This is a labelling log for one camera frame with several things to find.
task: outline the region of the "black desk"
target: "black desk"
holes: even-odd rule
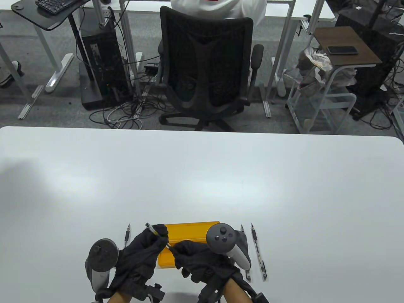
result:
[[[83,62],[79,65],[80,70],[80,88],[83,99],[102,100],[101,93],[98,85],[94,80],[93,72],[88,62],[83,43],[81,41],[77,25],[73,18],[73,12],[80,6],[84,5],[90,0],[80,0],[72,6],[61,11],[57,15],[52,15],[45,10],[39,8],[35,4],[35,0],[21,0],[11,5],[11,10],[17,15],[28,20],[32,24],[38,26],[45,31],[51,31],[61,25],[66,19],[69,19],[70,27],[72,28],[74,38],[79,48]]]
[[[81,0],[73,4],[71,7],[61,11],[57,15],[52,15],[44,9],[39,8],[35,4],[35,0],[21,0],[11,6],[11,10],[20,15],[29,22],[42,28],[45,31],[51,31],[61,25],[76,9],[86,4],[89,0]]]

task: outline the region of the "pen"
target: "pen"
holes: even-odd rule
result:
[[[158,232],[153,228],[153,226],[151,226],[149,223],[146,223],[145,225],[146,228],[148,228],[153,234],[155,234],[156,236],[160,236]],[[177,255],[177,251],[169,243],[166,244],[166,248],[168,248],[168,250],[173,254],[173,256]]]
[[[240,231],[241,231],[243,234],[245,234],[245,233],[244,233],[243,225],[241,225]],[[247,279],[248,282],[251,282],[251,275],[250,275],[250,270],[249,270],[249,269],[246,270],[246,279]]]
[[[252,238],[254,240],[255,250],[257,251],[257,257],[258,257],[259,267],[261,269],[262,280],[265,281],[267,279],[267,270],[265,268],[264,261],[261,259],[261,256],[259,254],[257,234],[255,233],[255,228],[252,223],[251,223],[251,233],[252,233]]]
[[[128,245],[128,241],[129,241],[129,234],[130,234],[130,224],[128,225],[128,228],[126,229],[124,248],[125,248],[125,247]]]

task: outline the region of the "person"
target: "person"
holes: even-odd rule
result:
[[[161,236],[156,236],[145,229],[126,248],[119,251],[115,277],[101,296],[110,297],[108,303],[129,303],[133,297],[129,293],[138,286],[144,286],[153,276],[157,257],[168,243],[168,231],[165,225],[154,225],[154,228]],[[217,285],[219,295],[216,301],[223,295],[227,303],[252,303],[240,285],[246,287],[250,295],[255,292],[243,280],[240,269],[229,257],[215,254],[207,244],[192,241],[182,241],[174,248],[175,266],[177,269],[182,268],[182,276],[184,278],[190,276],[191,281],[195,283]]]
[[[21,71],[21,63],[18,61],[11,62],[14,68],[17,70],[20,76],[23,76],[24,73]],[[14,80],[13,76],[11,75],[10,71],[2,66],[0,66],[0,87],[6,88],[10,85],[10,82]]]
[[[267,0],[171,0],[171,7],[206,19],[249,17],[254,21],[255,28],[264,19]]]

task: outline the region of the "forearm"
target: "forearm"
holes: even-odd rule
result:
[[[116,292],[112,295],[111,299],[108,300],[108,303],[129,303],[131,299],[132,297],[129,295]]]
[[[227,303],[252,303],[250,297],[240,288],[240,286],[230,279],[223,291],[223,296]]]

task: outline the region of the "chair backrest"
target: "chair backrest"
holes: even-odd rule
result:
[[[199,119],[233,113],[247,97],[252,19],[207,20],[166,6],[160,17],[168,101]]]

